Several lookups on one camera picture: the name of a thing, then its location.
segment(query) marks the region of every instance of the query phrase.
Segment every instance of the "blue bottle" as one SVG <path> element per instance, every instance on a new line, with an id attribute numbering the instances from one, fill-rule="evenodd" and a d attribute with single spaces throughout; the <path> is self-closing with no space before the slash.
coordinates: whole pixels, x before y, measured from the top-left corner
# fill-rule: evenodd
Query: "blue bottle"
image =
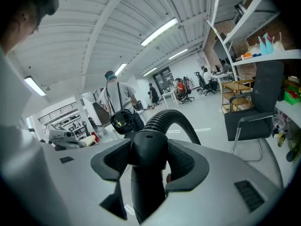
<path id="1" fill-rule="evenodd" d="M 272 44 L 272 40 L 269 37 L 268 33 L 265 33 L 263 37 L 265 38 L 265 45 L 267 47 L 268 54 L 274 53 L 274 47 Z"/>
<path id="2" fill-rule="evenodd" d="M 266 47 L 265 44 L 262 42 L 261 37 L 258 37 L 258 39 L 259 39 L 259 44 L 260 44 L 261 55 L 267 55 L 267 54 L 268 54 L 267 47 Z"/>

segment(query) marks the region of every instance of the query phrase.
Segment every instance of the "fluorescent light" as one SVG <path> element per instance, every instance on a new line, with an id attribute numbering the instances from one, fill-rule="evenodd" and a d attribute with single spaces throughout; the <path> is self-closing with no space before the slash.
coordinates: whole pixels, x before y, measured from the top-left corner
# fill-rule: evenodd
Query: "fluorescent light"
<path id="1" fill-rule="evenodd" d="M 37 85 L 36 82 L 32 79 L 31 76 L 26 77 L 25 82 L 35 91 L 37 92 L 40 96 L 45 96 L 45 92 Z"/>
<path id="2" fill-rule="evenodd" d="M 123 63 L 121 64 L 121 66 L 119 67 L 119 69 L 115 72 L 115 75 L 118 75 L 122 70 L 123 68 L 126 66 L 127 64 Z"/>
<path id="3" fill-rule="evenodd" d="M 148 36 L 145 40 L 141 42 L 142 46 L 148 45 L 151 41 L 153 41 L 156 37 L 158 37 L 161 33 L 169 29 L 171 26 L 178 23 L 178 20 L 176 18 L 173 18 L 172 20 L 168 21 L 166 24 L 159 27 L 155 32 L 153 32 L 150 36 Z"/>
<path id="4" fill-rule="evenodd" d="M 187 48 L 187 49 L 184 49 L 184 50 L 182 50 L 181 52 L 179 52 L 179 53 L 175 54 L 174 56 L 171 56 L 169 59 L 172 59 L 172 58 L 174 58 L 174 57 L 178 56 L 179 54 L 186 52 L 187 50 L 188 50 L 188 48 Z"/>
<path id="5" fill-rule="evenodd" d="M 156 70 L 157 68 L 153 68 L 152 70 L 148 71 L 147 73 L 145 73 L 143 76 L 148 75 L 149 73 L 153 72 L 154 70 Z"/>

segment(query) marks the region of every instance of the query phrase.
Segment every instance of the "red shirt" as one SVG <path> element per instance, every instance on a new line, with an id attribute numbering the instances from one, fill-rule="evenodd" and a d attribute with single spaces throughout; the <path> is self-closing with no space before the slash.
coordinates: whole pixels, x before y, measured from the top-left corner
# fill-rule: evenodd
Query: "red shirt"
<path id="1" fill-rule="evenodd" d="M 181 88 L 181 89 L 178 89 L 179 93 L 185 93 L 185 87 L 182 82 L 178 83 L 178 87 Z"/>

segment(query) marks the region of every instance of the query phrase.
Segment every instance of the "black backpack strap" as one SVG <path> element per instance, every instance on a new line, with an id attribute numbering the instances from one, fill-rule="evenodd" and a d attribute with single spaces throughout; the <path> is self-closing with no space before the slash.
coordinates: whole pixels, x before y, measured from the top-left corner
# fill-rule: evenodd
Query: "black backpack strap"
<path id="1" fill-rule="evenodd" d="M 114 110 L 114 107 L 113 107 L 113 105 L 112 105 L 112 103 L 111 103 L 111 101 L 110 101 L 110 99 L 109 99 L 109 92 L 108 92 L 108 83 L 107 83 L 107 86 L 106 86 L 106 88 L 105 88 L 105 91 L 107 92 L 107 98 L 108 98 L 108 102 L 110 103 L 110 105 L 111 105 L 111 108 L 112 108 L 112 110 L 113 110 L 113 112 L 114 112 L 114 114 L 115 114 L 115 110 Z"/>
<path id="2" fill-rule="evenodd" d="M 117 87 L 118 87 L 118 95 L 119 95 L 119 102 L 120 102 L 120 110 L 123 110 L 122 102 L 121 102 L 121 94 L 119 89 L 119 82 L 117 82 Z"/>

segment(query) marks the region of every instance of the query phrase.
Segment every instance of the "gray chair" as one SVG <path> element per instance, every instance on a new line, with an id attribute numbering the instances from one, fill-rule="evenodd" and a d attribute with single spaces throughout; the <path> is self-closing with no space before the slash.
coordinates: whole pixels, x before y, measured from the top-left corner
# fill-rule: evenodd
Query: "gray chair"
<path id="1" fill-rule="evenodd" d="M 251 93 L 234 96 L 230 99 L 229 113 L 225 113 L 228 140 L 234 141 L 234 154 L 238 141 L 257 139 L 262 159 L 259 138 L 268 138 L 273 130 L 272 117 L 283 79 L 284 65 L 279 61 L 266 61 L 256 64 L 256 77 Z M 253 107 L 242 111 L 231 111 L 235 98 L 251 96 Z"/>

